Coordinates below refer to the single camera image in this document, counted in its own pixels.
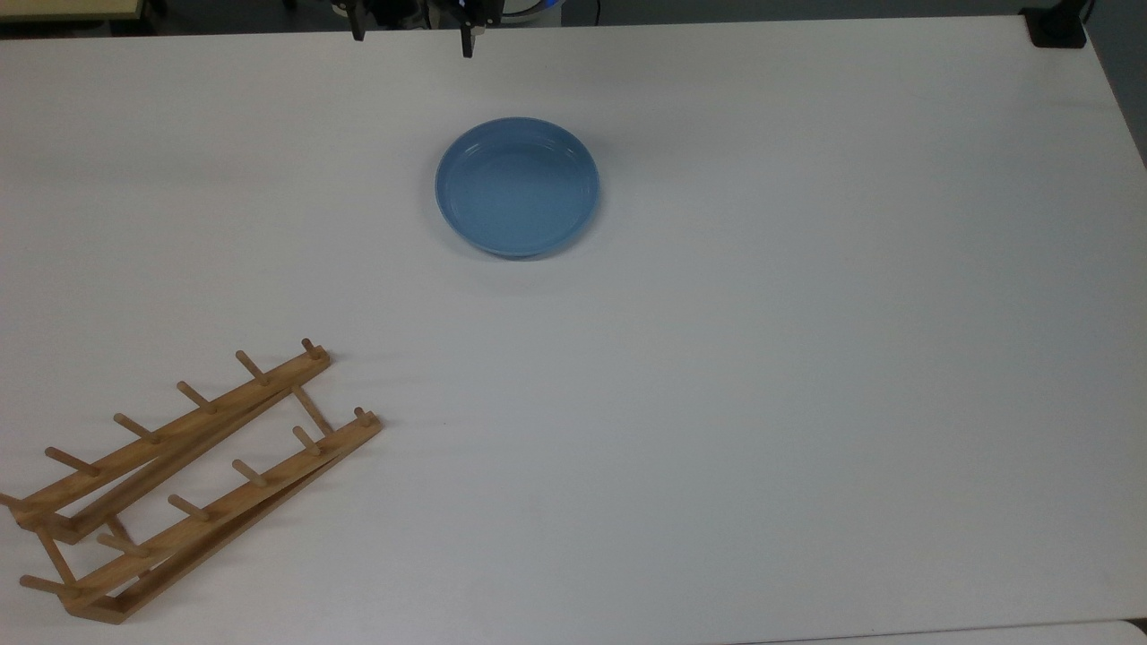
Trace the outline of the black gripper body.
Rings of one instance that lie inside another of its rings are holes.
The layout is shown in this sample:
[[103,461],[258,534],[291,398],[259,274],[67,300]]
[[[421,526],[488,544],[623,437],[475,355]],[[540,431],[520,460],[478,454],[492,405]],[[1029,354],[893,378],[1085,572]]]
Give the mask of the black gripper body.
[[348,18],[356,7],[385,30],[487,26],[504,20],[504,1],[333,1],[333,11]]

